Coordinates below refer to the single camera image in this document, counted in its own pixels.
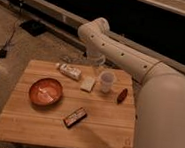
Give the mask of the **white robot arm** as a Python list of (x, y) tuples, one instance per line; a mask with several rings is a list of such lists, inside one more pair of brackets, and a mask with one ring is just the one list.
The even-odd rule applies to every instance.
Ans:
[(108, 37), (108, 21), (97, 18), (78, 28), (87, 55), (104, 55), (139, 84), (133, 148), (185, 148), (185, 76), (160, 60)]

